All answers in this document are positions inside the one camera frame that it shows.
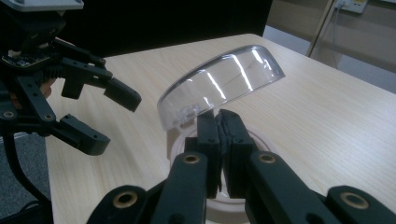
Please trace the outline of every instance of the cable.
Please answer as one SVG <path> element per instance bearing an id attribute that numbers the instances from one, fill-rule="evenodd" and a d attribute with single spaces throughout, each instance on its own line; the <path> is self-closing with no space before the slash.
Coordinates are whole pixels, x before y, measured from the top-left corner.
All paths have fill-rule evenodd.
<path id="1" fill-rule="evenodd" d="M 346 4 L 346 1 L 343 0 L 341 1 L 338 6 L 337 6 L 337 10 L 335 12 L 335 18 L 334 18 L 334 23 L 333 23 L 333 28 L 332 28 L 332 59 L 334 60 L 334 66 L 336 69 L 338 69 L 337 67 L 337 62 L 335 60 L 335 36 L 336 36 L 336 27 L 337 27 L 337 21 L 338 21 L 338 14 L 340 13 L 340 9 L 341 7 L 343 7 Z"/>
<path id="2" fill-rule="evenodd" d="M 31 202 L 27 203 L 23 208 L 21 208 L 20 212 L 28 209 L 32 205 L 40 205 L 40 204 L 41 204 L 40 201 L 31 201 Z"/>

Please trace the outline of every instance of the robotic hand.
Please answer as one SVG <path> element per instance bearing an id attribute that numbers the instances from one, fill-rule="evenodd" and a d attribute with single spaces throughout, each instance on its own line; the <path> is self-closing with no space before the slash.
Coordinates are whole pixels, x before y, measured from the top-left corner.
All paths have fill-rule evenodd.
<path id="1" fill-rule="evenodd" d="M 395 214 L 360 189 L 336 186 L 326 196 L 311 190 L 279 155 L 258 149 L 233 111 L 198 116 L 197 137 L 186 137 L 184 146 L 163 182 L 147 191 L 130 185 L 111 190 L 88 224 L 205 223 L 206 199 L 224 192 L 245 199 L 244 223 L 396 222 Z"/>
<path id="2" fill-rule="evenodd" d="M 83 8 L 82 1 L 1 0 L 0 134 L 50 134 L 89 155 L 100 155 L 109 139 L 71 115 L 60 122 L 39 87 L 64 78 L 62 96 L 78 99 L 84 84 L 104 88 L 105 95 L 135 111 L 140 95 L 114 78 L 103 58 L 56 38 L 65 26 L 62 11 Z M 16 108 L 13 92 L 21 102 Z"/>

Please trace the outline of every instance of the clear plastic visor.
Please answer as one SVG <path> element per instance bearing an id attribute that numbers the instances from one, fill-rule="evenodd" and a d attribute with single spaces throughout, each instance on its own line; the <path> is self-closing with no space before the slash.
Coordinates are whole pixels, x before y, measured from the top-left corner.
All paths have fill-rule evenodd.
<path id="1" fill-rule="evenodd" d="M 284 76 L 263 46 L 228 51 L 191 70 L 163 94 L 157 104 L 163 129 L 170 130 Z"/>

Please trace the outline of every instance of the gray floor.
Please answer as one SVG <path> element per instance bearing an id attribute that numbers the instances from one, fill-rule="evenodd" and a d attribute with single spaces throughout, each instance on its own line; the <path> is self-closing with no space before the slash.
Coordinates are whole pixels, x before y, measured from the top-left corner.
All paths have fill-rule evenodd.
<path id="1" fill-rule="evenodd" d="M 16 138 L 15 145 L 21 168 L 30 181 L 47 197 L 50 182 L 44 138 L 28 134 Z M 35 201 L 12 174 L 7 163 L 3 140 L 0 143 L 0 218 L 18 213 L 27 203 Z"/>

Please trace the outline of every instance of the white plastic base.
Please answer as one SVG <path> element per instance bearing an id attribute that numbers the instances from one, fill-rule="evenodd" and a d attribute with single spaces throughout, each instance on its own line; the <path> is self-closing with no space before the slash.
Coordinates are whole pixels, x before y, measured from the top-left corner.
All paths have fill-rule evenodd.
<path id="1" fill-rule="evenodd" d="M 261 151 L 271 151 L 277 153 L 275 147 L 271 142 L 260 132 L 252 127 L 247 126 L 252 139 L 255 141 L 257 147 Z M 175 157 L 184 152 L 184 141 L 186 137 L 196 137 L 196 127 L 183 130 L 170 151 L 169 161 L 172 166 Z M 228 196 L 225 186 L 224 178 L 222 177 L 222 191 L 218 192 L 216 199 L 206 200 L 206 218 L 210 221 L 217 223 L 246 223 L 248 217 L 245 213 L 245 200 L 244 199 L 231 199 Z"/>

